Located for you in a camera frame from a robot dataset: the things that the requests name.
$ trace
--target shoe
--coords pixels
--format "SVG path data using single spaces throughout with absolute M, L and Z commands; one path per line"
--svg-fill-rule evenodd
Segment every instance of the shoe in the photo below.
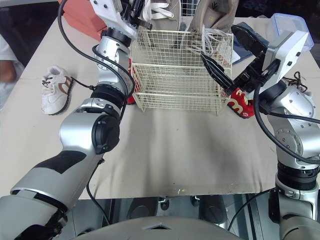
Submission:
M 68 72 L 61 67 L 49 67 L 47 72 L 41 81 L 41 110 L 47 115 L 57 115 L 67 108 L 74 81 L 69 77 Z
M 239 0 L 200 0 L 189 31 L 202 34 L 205 29 L 229 32 L 234 23 Z
M 185 57 L 181 64 L 192 66 L 200 53 L 214 58 L 224 68 L 230 68 L 232 46 L 228 35 L 234 22 L 239 0 L 200 0 L 188 29 L 192 34 L 182 41 Z
M 243 119 L 249 119 L 255 115 L 253 101 L 248 100 L 239 88 L 233 91 L 227 105 Z
M 146 0 L 141 13 L 144 21 L 152 24 L 152 30 L 179 31 L 181 23 L 180 0 Z M 171 32 L 148 32 L 149 42 L 159 49 L 172 49 L 177 41 L 177 34 Z

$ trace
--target wire basket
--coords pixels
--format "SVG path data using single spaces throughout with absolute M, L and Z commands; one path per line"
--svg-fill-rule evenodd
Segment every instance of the wire basket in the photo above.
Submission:
M 187 6 L 191 19 L 195 6 Z M 210 57 L 223 66 L 231 78 L 233 35 L 208 35 L 205 49 L 211 51 Z M 133 97 L 142 111 L 161 108 L 207 111 L 216 115 L 221 112 L 228 96 L 203 65 L 202 42 L 202 36 L 187 31 L 139 29 L 137 40 L 131 45 L 131 72 L 135 80 Z

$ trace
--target floor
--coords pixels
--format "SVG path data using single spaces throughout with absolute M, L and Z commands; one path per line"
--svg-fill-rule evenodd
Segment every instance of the floor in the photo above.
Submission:
M 295 14 L 301 14 L 306 19 L 315 43 L 311 53 L 320 66 L 320 1 L 314 0 L 314 2 L 317 2 L 317 8 L 312 8 L 314 10 L 313 13 L 312 11 L 305 11 L 303 7 L 299 7 L 300 3 L 306 3 L 305 1 L 287 0 L 283 2 L 276 0 L 240 0 L 237 16 L 257 17 L 265 15 L 271 17 L 274 12 L 294 14 L 290 11 L 293 11 L 293 9 L 294 11 L 300 11 Z M 54 21 L 58 6 L 57 2 L 50 2 L 0 8 L 0 34 L 9 42 L 16 56 L 25 66 Z M 247 198 L 246 194 L 223 195 L 228 225 Z M 120 213 L 116 221 L 126 219 L 131 201 L 131 198 L 115 200 L 114 209 Z M 103 206 L 107 206 L 106 208 L 108 209 L 110 200 L 99 200 L 99 202 Z M 248 208 L 245 208 L 235 221 L 231 232 L 246 240 L 278 239 L 279 226 L 271 222 L 268 217 L 268 195 L 264 194 L 257 198 L 256 202 L 252 203 L 250 211 L 249 213 Z M 157 210 L 157 216 L 198 218 L 198 215 L 199 209 L 192 206 L 189 196 L 171 198 L 168 210 L 163 211 L 160 207 Z M 68 224 L 63 229 L 62 234 L 55 239 L 69 240 L 82 231 L 94 230 L 104 225 L 101 212 L 90 200 L 78 201 L 77 205 L 69 213 L 68 219 Z

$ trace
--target white shoelace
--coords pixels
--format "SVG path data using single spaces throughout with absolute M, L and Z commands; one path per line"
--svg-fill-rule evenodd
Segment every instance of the white shoelace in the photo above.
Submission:
M 222 46 L 224 41 L 221 39 L 215 38 L 212 34 L 220 35 L 222 37 L 227 37 L 228 35 L 219 29 L 211 29 L 211 28 L 205 28 L 205 25 L 202 26 L 202 35 L 201 35 L 201 41 L 199 37 L 196 36 L 192 38 L 191 41 L 191 47 L 187 46 L 186 49 L 194 54 L 199 54 L 203 52 L 207 56 L 212 56 L 214 52 L 218 52 L 219 49 L 225 47 Z M 215 43 L 219 43 L 216 47 L 212 45 L 212 41 Z
M 154 2 L 151 3 L 151 0 L 146 0 L 144 2 L 144 7 L 142 10 L 142 18 L 144 21 L 149 22 L 150 20 L 154 19 L 167 19 L 167 18 L 174 18 L 175 15 L 165 10 L 169 6 L 169 3 L 166 2 Z
M 44 76 L 42 77 L 42 93 L 44 96 L 53 94 L 54 93 L 54 86 L 53 83 L 49 80 L 53 79 L 53 77 L 48 77 L 45 78 Z

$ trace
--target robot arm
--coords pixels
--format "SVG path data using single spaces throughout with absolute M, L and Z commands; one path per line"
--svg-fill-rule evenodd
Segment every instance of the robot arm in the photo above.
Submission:
M 102 2 L 99 1 L 100 7 L 108 13 L 118 10 L 115 15 L 120 19 L 113 23 L 116 28 L 109 27 L 108 21 L 108 31 L 94 50 L 99 71 L 97 86 L 90 98 L 62 122 L 61 152 L 37 164 L 11 189 L 9 196 L 0 199 L 2 240 L 51 239 L 59 234 L 67 222 L 67 212 L 80 197 L 103 154 L 119 142 L 122 113 L 130 87 L 134 87 L 125 83 L 123 70 L 129 67 L 131 38 L 136 37 L 137 28 L 143 23 L 138 16 L 144 2 L 134 0 L 132 6 L 120 1 L 114 5 L 112 1 Z M 60 14 L 65 3 L 66 0 L 61 3 Z M 96 3 L 91 1 L 99 12 Z M 105 16 L 105 20 L 113 18 L 112 14 Z M 102 58 L 119 66 L 106 65 Z
M 131 39 L 137 36 L 138 26 L 149 29 L 152 26 L 139 19 L 143 0 L 90 1 L 95 12 L 109 26 L 95 49 L 98 85 L 90 98 L 62 122 L 62 151 L 37 164 L 11 189 L 9 196 L 0 198 L 0 239 L 51 239 L 59 234 L 67 222 L 67 212 L 81 195 L 103 154 L 119 142 L 120 120 L 129 93 L 121 68 L 128 69 L 128 47 Z M 280 43 L 275 43 L 274 48 L 261 45 L 252 37 L 246 42 L 246 34 L 243 39 L 245 47 L 256 55 L 246 70 L 231 81 L 213 59 L 202 55 L 210 75 L 227 93 L 240 87 L 253 95 L 256 82 L 259 82 L 264 85 L 260 91 L 261 109 L 314 118 L 312 100 L 280 81 L 297 61 L 306 34 L 288 34 Z M 102 57 L 116 61 L 120 67 L 106 65 Z M 287 148 L 304 158 L 319 159 L 320 131 L 316 124 L 273 116 L 268 119 L 276 138 L 288 145 Z M 270 193 L 270 218 L 280 223 L 281 239 L 316 239 L 320 229 L 315 222 L 318 162 L 304 163 L 279 147 L 277 155 L 279 164 L 276 190 Z M 216 232 L 220 239 L 236 238 L 228 232 Z M 105 235 L 103 230 L 98 234 Z
M 245 28 L 231 29 L 244 48 L 256 56 L 255 60 L 234 81 L 213 59 L 202 55 L 204 65 L 227 94 L 240 88 L 249 99 L 253 98 L 256 119 L 276 144 L 278 172 L 275 190 L 269 193 L 269 217 L 280 224 L 280 239 L 318 239 L 320 128 L 307 120 L 283 117 L 315 119 L 316 106 L 309 96 L 281 81 L 297 62 L 308 34 L 284 32 L 266 47 Z M 267 115 L 275 136 L 264 125 L 260 112 Z

